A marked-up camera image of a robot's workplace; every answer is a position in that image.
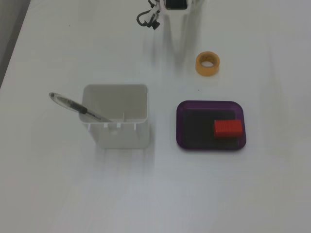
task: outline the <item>white table surface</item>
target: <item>white table surface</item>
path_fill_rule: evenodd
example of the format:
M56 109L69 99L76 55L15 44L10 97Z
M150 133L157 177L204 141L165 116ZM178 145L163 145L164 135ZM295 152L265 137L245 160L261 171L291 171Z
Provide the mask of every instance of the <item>white table surface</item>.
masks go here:
M0 89L3 233L309 233L311 3L207 0L182 61L163 22L136 23L147 0L33 0ZM198 75L213 51L219 73ZM101 150L48 93L144 83L153 142ZM175 140L184 100L244 109L238 152L186 152Z

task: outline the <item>pen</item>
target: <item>pen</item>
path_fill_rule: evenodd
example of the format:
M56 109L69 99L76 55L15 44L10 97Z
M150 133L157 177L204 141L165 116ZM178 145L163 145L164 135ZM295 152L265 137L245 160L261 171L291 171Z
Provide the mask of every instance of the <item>pen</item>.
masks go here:
M78 112L78 113L83 114L83 115L88 115L88 116L96 119L98 122L111 122L111 120L87 109L83 105L81 105L81 104L79 104L73 100L70 100L70 99L68 99L68 98L66 98L60 94L51 92L51 93L49 93L49 96L55 103L59 104L60 106L62 106L64 108Z

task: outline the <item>white plastic container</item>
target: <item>white plastic container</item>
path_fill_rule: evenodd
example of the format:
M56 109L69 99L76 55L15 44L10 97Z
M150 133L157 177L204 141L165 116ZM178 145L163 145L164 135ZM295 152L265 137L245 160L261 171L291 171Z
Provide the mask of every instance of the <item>white plastic container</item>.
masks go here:
M82 105L112 121L101 123L79 115L101 148L148 146L150 127L148 88L145 85L88 85L84 88Z

